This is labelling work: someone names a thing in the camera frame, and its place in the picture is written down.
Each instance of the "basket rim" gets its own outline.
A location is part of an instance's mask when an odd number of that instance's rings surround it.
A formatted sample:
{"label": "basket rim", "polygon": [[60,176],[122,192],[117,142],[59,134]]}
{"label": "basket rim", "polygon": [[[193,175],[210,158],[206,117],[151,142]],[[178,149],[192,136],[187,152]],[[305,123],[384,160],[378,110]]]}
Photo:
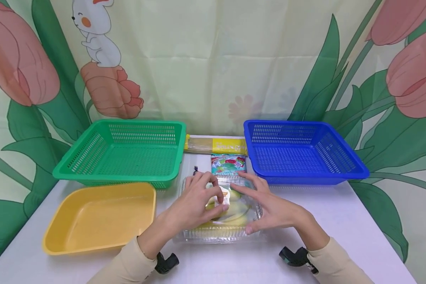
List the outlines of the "basket rim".
{"label": "basket rim", "polygon": [[[75,174],[75,173],[61,173],[60,170],[66,165],[73,154],[75,154],[79,145],[83,144],[84,141],[89,137],[90,132],[101,124],[110,124],[110,123],[121,123],[121,124],[177,124],[181,125],[180,141],[177,144],[177,156],[175,158],[174,169],[172,172],[166,176],[111,176],[108,174]],[[52,171],[52,175],[56,179],[65,179],[65,180],[78,180],[78,181],[110,181],[110,182],[170,182],[178,176],[180,170],[180,164],[183,159],[183,149],[185,144],[186,137],[186,123],[176,120],[120,120],[120,119],[102,119],[96,120],[93,122],[79,137],[79,139],[70,147],[70,149],[65,153],[63,158],[58,162]]]}
{"label": "basket rim", "polygon": [[[282,125],[324,125],[326,126],[332,134],[336,137],[339,144],[350,154],[350,158],[353,160],[354,164],[360,169],[358,173],[269,173],[267,171],[261,171],[258,166],[258,159],[256,158],[255,149],[252,143],[251,135],[249,133],[249,123],[278,123]],[[347,142],[341,137],[341,135],[333,128],[332,125],[323,121],[290,121],[290,120],[246,120],[243,123],[244,128],[244,136],[246,140],[246,145],[248,147],[248,156],[253,164],[254,172],[261,177],[309,177],[312,179],[366,179],[369,177],[369,170],[366,165],[362,162],[359,156],[355,153],[355,151],[347,144]]]}

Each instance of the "blue basket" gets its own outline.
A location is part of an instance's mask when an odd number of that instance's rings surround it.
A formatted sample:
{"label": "blue basket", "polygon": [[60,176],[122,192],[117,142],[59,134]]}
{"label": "blue basket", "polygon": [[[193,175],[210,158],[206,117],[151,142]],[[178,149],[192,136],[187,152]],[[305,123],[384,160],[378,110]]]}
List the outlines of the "blue basket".
{"label": "blue basket", "polygon": [[247,120],[244,135],[255,173],[276,185],[337,185],[369,170],[324,122]]}

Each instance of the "green basket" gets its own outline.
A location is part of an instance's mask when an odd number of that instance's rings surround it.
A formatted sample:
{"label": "green basket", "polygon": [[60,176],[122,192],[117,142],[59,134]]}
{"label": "green basket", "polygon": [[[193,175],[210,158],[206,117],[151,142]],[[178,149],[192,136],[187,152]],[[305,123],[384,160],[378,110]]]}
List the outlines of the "green basket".
{"label": "green basket", "polygon": [[98,120],[53,171],[87,186],[148,182],[167,189],[183,158],[186,125],[177,121]]}

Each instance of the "yellow tray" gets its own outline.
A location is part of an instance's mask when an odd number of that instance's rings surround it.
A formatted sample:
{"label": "yellow tray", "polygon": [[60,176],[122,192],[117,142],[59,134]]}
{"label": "yellow tray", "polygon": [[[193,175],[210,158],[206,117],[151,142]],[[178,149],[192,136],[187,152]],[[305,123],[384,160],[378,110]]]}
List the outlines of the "yellow tray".
{"label": "yellow tray", "polygon": [[43,239],[49,255],[120,248],[153,222],[156,191],[150,183],[88,187],[60,204]]}

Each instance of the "curtain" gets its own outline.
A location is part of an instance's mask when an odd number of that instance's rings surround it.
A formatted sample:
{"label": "curtain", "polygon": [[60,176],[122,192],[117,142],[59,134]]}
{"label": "curtain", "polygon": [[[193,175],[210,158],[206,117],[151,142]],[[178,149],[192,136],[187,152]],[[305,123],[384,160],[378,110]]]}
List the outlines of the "curtain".
{"label": "curtain", "polygon": [[426,0],[0,0],[0,254],[92,121],[330,123],[426,283]]}

